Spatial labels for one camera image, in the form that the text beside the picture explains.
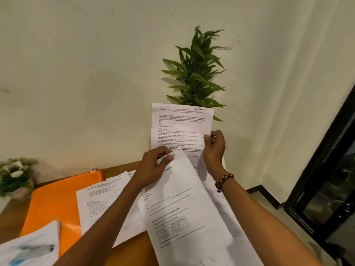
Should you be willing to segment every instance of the person's right arm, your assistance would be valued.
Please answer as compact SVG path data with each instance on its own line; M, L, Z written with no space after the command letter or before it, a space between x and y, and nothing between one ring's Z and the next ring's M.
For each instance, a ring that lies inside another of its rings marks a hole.
M205 135L203 159L215 181L228 172L222 166L225 141L221 131ZM264 266L321 266L299 238L265 210L233 178L222 192Z

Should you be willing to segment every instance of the hand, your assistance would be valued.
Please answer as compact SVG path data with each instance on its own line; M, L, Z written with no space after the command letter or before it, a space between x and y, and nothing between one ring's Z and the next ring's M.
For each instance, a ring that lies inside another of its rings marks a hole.
M145 152L131 181L136 181L140 190L157 182L162 177L166 165L174 159L174 156L166 156L159 164L157 159L169 153L171 153L171 151L165 146L160 146Z
M227 174L222 166L222 157L225 150L224 137L220 130L215 130L211 132L211 136L205 134L203 139L203 160L207 171L217 181L221 176Z

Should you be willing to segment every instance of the table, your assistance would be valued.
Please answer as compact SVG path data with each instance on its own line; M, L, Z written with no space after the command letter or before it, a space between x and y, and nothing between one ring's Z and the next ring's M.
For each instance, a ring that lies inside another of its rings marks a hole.
M123 164L103 169L104 179L138 168L140 161ZM41 183L37 186L53 183L55 181ZM10 200L0 214L0 244L17 238L20 235L24 220L27 215L30 198L24 201ZM158 266L152 243L147 232L143 232L112 249L106 262L106 266Z

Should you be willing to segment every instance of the bracelet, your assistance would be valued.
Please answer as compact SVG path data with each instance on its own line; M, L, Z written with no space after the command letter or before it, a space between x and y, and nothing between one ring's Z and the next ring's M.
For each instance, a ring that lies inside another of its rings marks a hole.
M228 174L225 174L224 176L222 176L220 179L218 179L218 181L215 183L215 186L217 188L217 192L222 192L221 188L222 188L224 182L229 178L234 178L234 175L231 173L228 173Z

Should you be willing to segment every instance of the glass panel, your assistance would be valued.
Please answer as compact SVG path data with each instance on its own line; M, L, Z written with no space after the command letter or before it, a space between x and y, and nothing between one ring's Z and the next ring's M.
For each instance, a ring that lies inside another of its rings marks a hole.
M324 224L355 189L355 141L340 159L303 213L315 224Z
M344 258L355 266L355 214L350 216L328 239L345 249Z

